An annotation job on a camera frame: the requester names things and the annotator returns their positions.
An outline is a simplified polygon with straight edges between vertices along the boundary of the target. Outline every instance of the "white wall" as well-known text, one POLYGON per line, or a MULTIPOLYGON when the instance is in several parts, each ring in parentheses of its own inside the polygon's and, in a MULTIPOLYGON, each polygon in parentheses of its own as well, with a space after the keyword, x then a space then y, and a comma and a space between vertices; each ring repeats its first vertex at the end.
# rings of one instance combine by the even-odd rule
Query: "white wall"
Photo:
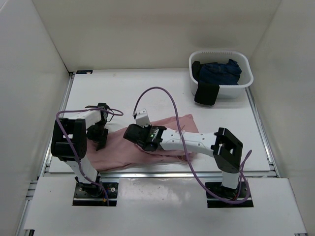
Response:
POLYGON ((251 58, 255 101, 283 177, 315 235, 315 1, 283 0, 251 58))
POLYGON ((0 43, 0 235, 10 236, 36 180, 68 74, 31 0, 2 6, 0 43))
POLYGON ((251 56, 281 0, 33 0, 68 69, 186 68, 194 51, 251 56))

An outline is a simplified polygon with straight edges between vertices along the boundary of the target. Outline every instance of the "pink cloth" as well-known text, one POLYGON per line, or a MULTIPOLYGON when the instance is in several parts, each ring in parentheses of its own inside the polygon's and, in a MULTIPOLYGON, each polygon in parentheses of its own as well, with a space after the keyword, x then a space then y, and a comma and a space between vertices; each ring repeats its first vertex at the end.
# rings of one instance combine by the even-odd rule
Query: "pink cloth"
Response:
MULTIPOLYGON (((198 133, 192 115, 180 117, 179 121, 182 130, 198 133)), ((152 125, 160 125, 177 130, 175 117, 154 121, 152 125)), ((179 158, 179 156, 183 156, 185 153, 180 150, 143 151, 137 145, 123 138, 125 130, 126 128, 123 128, 116 132, 109 133, 105 148, 99 151, 96 151, 96 144, 88 140, 87 158, 96 170, 111 171, 141 164, 175 163, 183 160, 179 158)))

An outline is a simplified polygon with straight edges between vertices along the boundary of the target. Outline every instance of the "laundry basket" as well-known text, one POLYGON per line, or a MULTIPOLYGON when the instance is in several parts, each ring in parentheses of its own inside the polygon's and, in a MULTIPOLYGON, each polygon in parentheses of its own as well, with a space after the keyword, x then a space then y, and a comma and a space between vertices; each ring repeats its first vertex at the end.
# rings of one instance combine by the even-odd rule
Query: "laundry basket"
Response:
POLYGON ((244 56, 243 54, 236 51, 225 50, 197 51, 191 54, 191 56, 189 57, 190 90, 192 94, 195 95, 198 88, 198 81, 193 78, 191 70, 191 65, 194 63, 194 61, 197 60, 201 64, 211 62, 226 64, 228 63, 229 59, 237 61, 242 70, 241 77, 238 81, 239 85, 220 85, 217 98, 237 98, 245 88, 250 86, 253 82, 252 71, 246 56, 244 56))

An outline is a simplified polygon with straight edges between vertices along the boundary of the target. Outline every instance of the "white panel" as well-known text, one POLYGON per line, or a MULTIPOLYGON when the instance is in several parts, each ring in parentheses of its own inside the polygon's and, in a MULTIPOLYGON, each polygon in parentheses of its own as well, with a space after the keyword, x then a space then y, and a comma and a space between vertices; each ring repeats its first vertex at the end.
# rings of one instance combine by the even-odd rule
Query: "white panel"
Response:
POLYGON ((283 0, 251 59, 252 87, 283 177, 315 235, 315 1, 283 0))
POLYGON ((32 1, 7 1, 0 9, 0 235, 15 231, 67 81, 32 1))
POLYGON ((253 208, 207 208, 195 179, 126 179, 116 207, 72 206, 73 177, 42 177, 25 229, 35 236, 293 236, 305 233, 287 179, 249 179, 253 208))
POLYGON ((251 56, 281 0, 33 0, 69 70, 188 68, 191 53, 251 56))
MULTIPOLYGON (((246 93, 233 100, 218 100, 214 107, 197 105, 189 88, 187 69, 147 70, 95 70, 93 74, 77 74, 69 96, 67 110, 83 109, 87 105, 106 102, 111 108, 124 112, 115 117, 106 127, 109 132, 135 123, 132 112, 140 94, 152 87, 167 89, 175 99, 180 116, 192 114, 199 132, 217 132, 219 127, 228 128, 243 142, 243 158, 252 149, 252 156, 245 165, 245 171, 269 171, 266 152, 252 114, 246 93)), ((138 109, 146 108, 151 121, 175 116, 169 97, 160 90, 148 92, 140 101, 138 109)), ((213 158, 198 154, 192 161, 196 171, 220 171, 213 158)), ((65 172, 66 165, 55 160, 50 172, 65 172)), ((129 168, 120 172, 190 172, 184 164, 150 165, 129 168)))

